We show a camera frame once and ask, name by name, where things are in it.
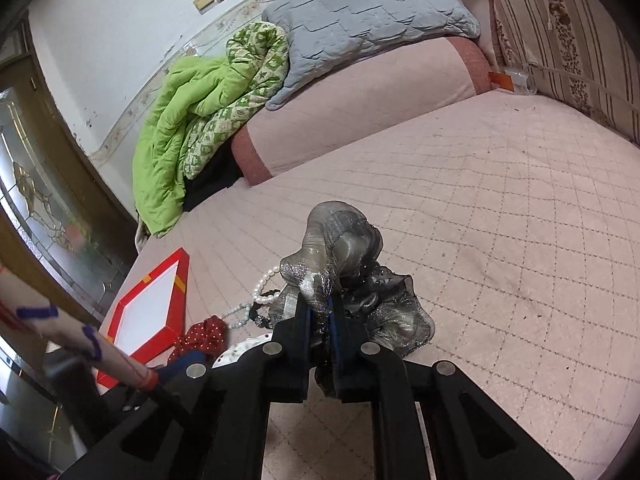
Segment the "white cherry print scrunchie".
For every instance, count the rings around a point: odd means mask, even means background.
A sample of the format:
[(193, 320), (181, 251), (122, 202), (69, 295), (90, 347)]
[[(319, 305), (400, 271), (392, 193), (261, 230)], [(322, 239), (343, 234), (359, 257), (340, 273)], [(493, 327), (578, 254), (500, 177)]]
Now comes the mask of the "white cherry print scrunchie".
[(270, 334), (265, 334), (255, 338), (247, 338), (237, 344), (232, 344), (227, 350), (221, 353), (212, 365), (213, 368), (223, 367), (238, 362), (240, 357), (247, 351), (266, 344), (271, 340)]

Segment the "red polka dot scrunchie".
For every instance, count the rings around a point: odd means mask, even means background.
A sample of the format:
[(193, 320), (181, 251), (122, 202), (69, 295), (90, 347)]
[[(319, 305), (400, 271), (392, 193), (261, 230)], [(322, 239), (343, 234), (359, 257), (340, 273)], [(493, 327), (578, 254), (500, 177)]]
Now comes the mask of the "red polka dot scrunchie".
[(195, 323), (177, 338), (168, 363), (175, 362), (193, 351), (217, 359), (228, 348), (228, 333), (228, 324), (216, 315)]

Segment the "grey sheer scrunchie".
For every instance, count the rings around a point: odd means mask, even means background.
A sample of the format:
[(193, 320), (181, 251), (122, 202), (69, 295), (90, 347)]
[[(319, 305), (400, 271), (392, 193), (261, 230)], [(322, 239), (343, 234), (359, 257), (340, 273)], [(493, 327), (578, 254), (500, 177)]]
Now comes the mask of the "grey sheer scrunchie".
[(339, 200), (314, 206), (302, 244), (280, 261), (285, 288), (268, 310), (269, 326), (292, 318), (301, 296), (328, 332), (332, 296), (364, 326), (370, 341), (408, 356), (435, 335), (435, 322), (420, 305), (413, 279), (378, 262), (383, 237), (356, 207)]

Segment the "red white tray box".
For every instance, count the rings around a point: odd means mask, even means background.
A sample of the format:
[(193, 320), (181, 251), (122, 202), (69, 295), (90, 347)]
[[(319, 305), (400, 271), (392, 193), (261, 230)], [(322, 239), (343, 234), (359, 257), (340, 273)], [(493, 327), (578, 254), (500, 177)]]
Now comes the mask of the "red white tray box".
[(186, 330), (189, 266), (190, 256), (182, 247), (137, 258), (100, 333), (126, 356), (153, 364)]

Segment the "wooden stained glass door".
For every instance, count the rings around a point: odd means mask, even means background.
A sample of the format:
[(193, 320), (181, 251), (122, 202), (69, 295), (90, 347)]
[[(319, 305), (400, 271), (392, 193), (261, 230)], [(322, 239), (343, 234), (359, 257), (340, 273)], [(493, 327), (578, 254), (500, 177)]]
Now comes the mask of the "wooden stained glass door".
[(70, 310), (97, 323), (136, 258), (134, 220), (64, 124), (25, 20), (1, 43), (1, 232)]

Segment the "green quilt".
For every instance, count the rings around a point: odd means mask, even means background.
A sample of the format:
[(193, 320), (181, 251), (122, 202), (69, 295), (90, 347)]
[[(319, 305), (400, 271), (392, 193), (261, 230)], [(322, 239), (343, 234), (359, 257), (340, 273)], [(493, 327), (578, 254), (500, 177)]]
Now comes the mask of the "green quilt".
[(287, 73), (286, 32), (262, 21), (239, 29), (221, 56), (184, 56), (171, 66), (132, 160), (134, 206), (146, 232), (162, 236), (174, 227), (186, 181), (282, 88)]

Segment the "pink long bolster pillow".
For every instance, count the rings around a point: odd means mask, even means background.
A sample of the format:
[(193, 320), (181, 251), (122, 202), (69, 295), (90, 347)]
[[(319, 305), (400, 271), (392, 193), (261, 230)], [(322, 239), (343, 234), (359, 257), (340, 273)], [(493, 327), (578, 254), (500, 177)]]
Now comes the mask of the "pink long bolster pillow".
[(263, 108), (231, 141), (256, 185), (308, 160), (490, 90), (490, 66), (475, 42), (442, 37), (350, 64)]

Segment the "orange clear plastic box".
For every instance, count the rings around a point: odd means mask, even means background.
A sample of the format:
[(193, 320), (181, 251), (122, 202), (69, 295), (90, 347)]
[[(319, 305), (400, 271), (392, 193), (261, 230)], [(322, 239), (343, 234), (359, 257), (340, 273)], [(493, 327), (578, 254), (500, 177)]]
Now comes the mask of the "orange clear plastic box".
[(538, 92), (535, 79), (527, 70), (506, 67), (500, 72), (492, 70), (488, 76), (494, 87), (520, 96), (534, 96)]

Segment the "grey quilted pillow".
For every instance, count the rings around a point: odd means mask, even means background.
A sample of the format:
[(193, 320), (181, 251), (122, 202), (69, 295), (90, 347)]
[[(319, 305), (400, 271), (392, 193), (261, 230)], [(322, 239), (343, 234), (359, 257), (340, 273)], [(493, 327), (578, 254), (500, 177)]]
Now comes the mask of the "grey quilted pillow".
[(362, 58), (425, 39), (480, 36), (480, 22), (461, 0), (276, 0), (262, 19), (286, 33), (290, 66), (267, 110)]

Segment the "striped floral cushion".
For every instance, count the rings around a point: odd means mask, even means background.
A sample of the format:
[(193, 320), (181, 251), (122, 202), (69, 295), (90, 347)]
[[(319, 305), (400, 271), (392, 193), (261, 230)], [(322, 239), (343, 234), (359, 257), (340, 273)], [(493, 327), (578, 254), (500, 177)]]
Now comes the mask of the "striped floral cushion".
[(506, 66), (639, 142), (639, 60), (599, 0), (494, 0)]

